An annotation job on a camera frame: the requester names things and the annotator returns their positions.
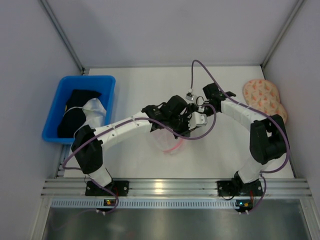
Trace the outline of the white mesh laundry bag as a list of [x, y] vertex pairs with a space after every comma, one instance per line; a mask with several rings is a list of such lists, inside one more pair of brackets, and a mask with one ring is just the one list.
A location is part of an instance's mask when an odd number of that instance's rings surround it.
[[155, 130], [150, 133], [150, 136], [155, 147], [164, 154], [175, 154], [185, 141], [183, 138], [175, 138], [171, 132], [165, 129]]

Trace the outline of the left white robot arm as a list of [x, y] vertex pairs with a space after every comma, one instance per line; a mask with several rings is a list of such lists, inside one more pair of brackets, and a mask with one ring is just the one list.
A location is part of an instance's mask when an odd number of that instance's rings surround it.
[[198, 110], [194, 103], [187, 103], [178, 95], [172, 96], [160, 105], [147, 105], [138, 113], [102, 127], [81, 127], [76, 135], [72, 153], [82, 173], [92, 182], [107, 190], [114, 184], [113, 178], [104, 166], [107, 149], [139, 134], [150, 133], [168, 127], [174, 137], [189, 137], [192, 129], [190, 120]]

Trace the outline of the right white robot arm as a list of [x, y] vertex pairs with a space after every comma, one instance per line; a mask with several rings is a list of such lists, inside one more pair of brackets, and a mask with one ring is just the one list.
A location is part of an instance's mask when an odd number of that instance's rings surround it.
[[283, 118], [278, 114], [267, 116], [239, 103], [234, 93], [222, 92], [215, 83], [202, 90], [207, 102], [218, 112], [233, 118], [249, 131], [250, 157], [231, 180], [218, 181], [218, 195], [225, 200], [238, 196], [261, 196], [263, 191], [259, 178], [267, 164], [289, 155], [290, 145]]

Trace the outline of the floral padded laundry case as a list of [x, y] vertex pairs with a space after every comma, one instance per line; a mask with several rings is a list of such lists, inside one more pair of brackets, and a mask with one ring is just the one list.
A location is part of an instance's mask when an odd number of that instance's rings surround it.
[[265, 79], [252, 79], [242, 88], [245, 102], [250, 107], [269, 116], [278, 114], [286, 123], [288, 114], [280, 101], [280, 94], [275, 84]]

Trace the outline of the blue plastic bin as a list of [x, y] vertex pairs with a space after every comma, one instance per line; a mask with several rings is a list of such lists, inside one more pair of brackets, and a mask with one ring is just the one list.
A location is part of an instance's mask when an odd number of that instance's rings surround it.
[[100, 127], [111, 122], [116, 79], [111, 75], [66, 76], [56, 90], [42, 138], [72, 144], [84, 125]]

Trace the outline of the dark navy garment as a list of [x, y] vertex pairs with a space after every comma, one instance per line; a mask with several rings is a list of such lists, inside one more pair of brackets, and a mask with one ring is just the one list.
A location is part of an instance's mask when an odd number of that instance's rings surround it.
[[77, 130], [86, 122], [84, 106], [89, 101], [97, 102], [100, 92], [94, 90], [75, 89], [65, 105], [65, 111], [57, 127], [59, 138], [73, 138]]

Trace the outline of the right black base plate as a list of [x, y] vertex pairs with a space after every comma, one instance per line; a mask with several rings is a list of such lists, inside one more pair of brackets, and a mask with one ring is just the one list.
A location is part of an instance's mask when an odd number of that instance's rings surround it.
[[217, 181], [217, 190], [220, 197], [261, 197], [263, 187], [259, 180], [251, 183], [237, 183], [232, 180]]

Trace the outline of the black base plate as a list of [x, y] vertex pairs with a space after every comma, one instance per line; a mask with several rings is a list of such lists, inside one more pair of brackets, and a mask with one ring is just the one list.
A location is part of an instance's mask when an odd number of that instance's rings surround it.
[[217, 190], [220, 197], [261, 197], [263, 187], [259, 180], [251, 183], [237, 183], [232, 180], [217, 181]]
[[[116, 180], [105, 186], [104, 188], [113, 192], [118, 197], [126, 197], [129, 192], [129, 181], [126, 180]], [[91, 180], [86, 183], [85, 196], [89, 197], [101, 197], [101, 196], [112, 196], [107, 191], [98, 187]]]

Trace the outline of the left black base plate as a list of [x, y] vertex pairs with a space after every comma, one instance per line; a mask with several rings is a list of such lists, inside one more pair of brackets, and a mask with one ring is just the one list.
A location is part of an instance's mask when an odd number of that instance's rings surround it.
[[[113, 192], [118, 197], [126, 197], [129, 192], [129, 181], [126, 180], [116, 180], [105, 186], [104, 188]], [[98, 187], [91, 180], [86, 183], [85, 196], [89, 197], [101, 197], [101, 196], [112, 196], [107, 191]]]

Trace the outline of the aluminium mounting rail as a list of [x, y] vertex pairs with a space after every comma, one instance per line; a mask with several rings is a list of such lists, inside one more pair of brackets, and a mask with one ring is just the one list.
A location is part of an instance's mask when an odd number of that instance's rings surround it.
[[[218, 181], [214, 178], [165, 179], [132, 178], [127, 179], [128, 187], [123, 190], [129, 198], [217, 198]], [[86, 184], [82, 178], [47, 179], [41, 190], [41, 197], [84, 197]], [[301, 178], [268, 178], [265, 197], [268, 199], [311, 198], [312, 193], [307, 180]]]

